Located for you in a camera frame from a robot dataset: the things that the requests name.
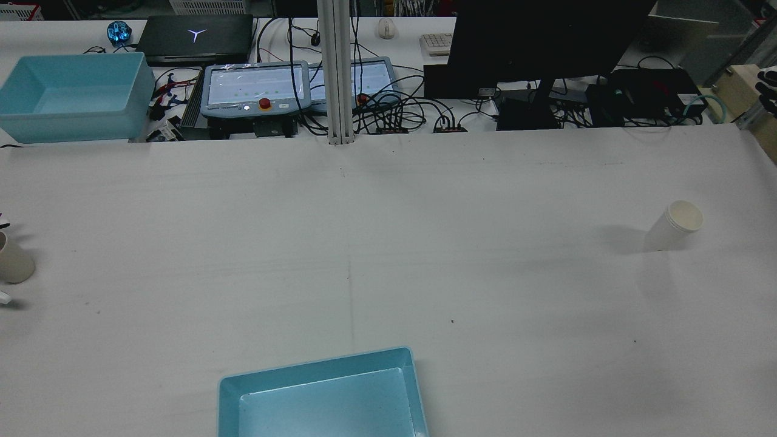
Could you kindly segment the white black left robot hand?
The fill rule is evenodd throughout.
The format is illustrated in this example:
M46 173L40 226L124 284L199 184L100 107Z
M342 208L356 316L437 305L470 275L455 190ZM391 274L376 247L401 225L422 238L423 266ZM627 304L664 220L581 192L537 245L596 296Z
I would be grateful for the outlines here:
M3 251L3 249L5 248L5 244L7 243L7 237L6 237L5 233L4 233L4 231L9 226L10 226L10 221L8 221L8 219L5 218L3 216L3 214L1 214L1 224L0 224L0 229L1 229L1 251ZM1 295L1 304L2 305L6 305L6 304L8 304L9 302L12 301L12 298L7 293L5 293L5 291L1 291L0 295Z

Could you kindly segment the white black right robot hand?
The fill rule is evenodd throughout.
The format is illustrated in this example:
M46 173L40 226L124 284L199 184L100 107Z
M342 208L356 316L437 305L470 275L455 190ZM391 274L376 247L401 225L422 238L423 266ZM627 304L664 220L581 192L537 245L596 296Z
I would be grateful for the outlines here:
M776 118L776 66L765 67L756 75L755 85L759 93L759 101L763 108Z

